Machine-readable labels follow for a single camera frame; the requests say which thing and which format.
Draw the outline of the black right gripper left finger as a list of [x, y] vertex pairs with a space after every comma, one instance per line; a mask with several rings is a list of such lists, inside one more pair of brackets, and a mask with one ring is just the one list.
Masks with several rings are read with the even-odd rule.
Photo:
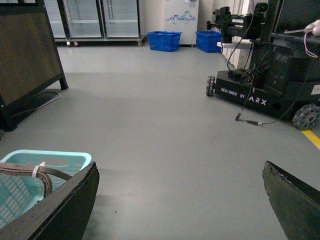
[[30, 210], [1, 228], [2, 240], [81, 240], [98, 191], [93, 161]]

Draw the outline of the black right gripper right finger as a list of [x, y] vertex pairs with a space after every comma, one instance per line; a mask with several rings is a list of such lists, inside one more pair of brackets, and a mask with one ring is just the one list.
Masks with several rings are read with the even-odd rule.
[[266, 161], [264, 189], [279, 224], [289, 240], [320, 238], [320, 191]]

